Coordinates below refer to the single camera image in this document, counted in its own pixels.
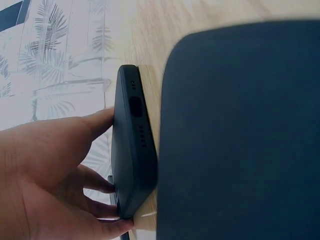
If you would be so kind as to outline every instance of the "skin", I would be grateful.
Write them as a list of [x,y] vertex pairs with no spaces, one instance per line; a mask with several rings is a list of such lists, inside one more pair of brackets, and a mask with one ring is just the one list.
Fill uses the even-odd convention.
[[113,116],[106,109],[0,131],[0,239],[107,240],[134,226],[132,220],[99,220],[117,218],[117,207],[83,193],[115,190],[81,165]]

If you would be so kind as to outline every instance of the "gray fabric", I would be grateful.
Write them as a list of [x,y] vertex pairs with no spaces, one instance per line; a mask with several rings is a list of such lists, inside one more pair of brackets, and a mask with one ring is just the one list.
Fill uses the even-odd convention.
[[320,239],[320,22],[192,34],[162,88],[157,240]]

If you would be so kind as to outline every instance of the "wooden floor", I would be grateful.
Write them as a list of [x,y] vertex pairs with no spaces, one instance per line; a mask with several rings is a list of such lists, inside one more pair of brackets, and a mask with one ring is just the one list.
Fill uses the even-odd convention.
[[[171,50],[183,36],[243,23],[301,18],[320,18],[320,0],[110,1],[105,23],[115,45],[105,57],[110,55],[117,59],[106,61],[104,71],[112,72],[116,79],[120,65],[139,66],[158,150],[163,73]],[[130,239],[155,240],[156,220],[157,190],[137,212]]]

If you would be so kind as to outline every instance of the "black phone case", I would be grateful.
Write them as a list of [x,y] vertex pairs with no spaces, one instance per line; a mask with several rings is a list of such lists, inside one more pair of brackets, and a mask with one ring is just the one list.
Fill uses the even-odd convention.
[[140,73],[119,68],[114,105],[111,168],[122,219],[132,218],[157,185],[157,153]]

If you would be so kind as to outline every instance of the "wallpaper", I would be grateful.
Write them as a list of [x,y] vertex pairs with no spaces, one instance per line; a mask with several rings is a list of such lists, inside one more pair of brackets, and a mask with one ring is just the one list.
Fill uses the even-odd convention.
[[[0,2],[5,8],[18,1]],[[105,70],[113,59],[108,11],[108,0],[31,0],[25,23],[0,32],[0,130],[114,105]],[[107,178],[110,149],[108,131],[93,142],[83,163]],[[110,202],[107,194],[85,194]]]

